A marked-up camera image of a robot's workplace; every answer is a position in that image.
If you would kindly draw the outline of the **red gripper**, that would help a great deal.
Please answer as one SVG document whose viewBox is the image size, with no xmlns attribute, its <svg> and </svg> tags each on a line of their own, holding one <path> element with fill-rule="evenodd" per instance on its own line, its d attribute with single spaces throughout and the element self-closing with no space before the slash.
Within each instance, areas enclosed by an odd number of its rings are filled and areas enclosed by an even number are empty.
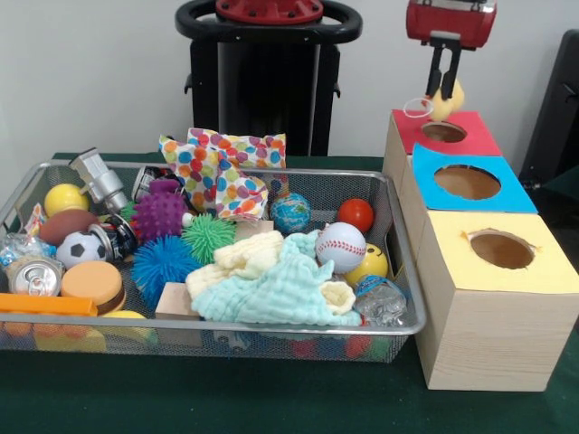
<svg viewBox="0 0 579 434">
<path fill-rule="evenodd" d="M 496 1 L 409 1 L 406 8 L 406 33 L 409 39 L 429 43 L 432 38 L 457 40 L 466 49 L 482 48 L 488 41 L 497 15 Z M 437 90 L 450 99 L 460 63 L 461 47 L 451 48 L 451 62 L 440 70 L 444 44 L 433 47 L 426 95 Z"/>
</svg>

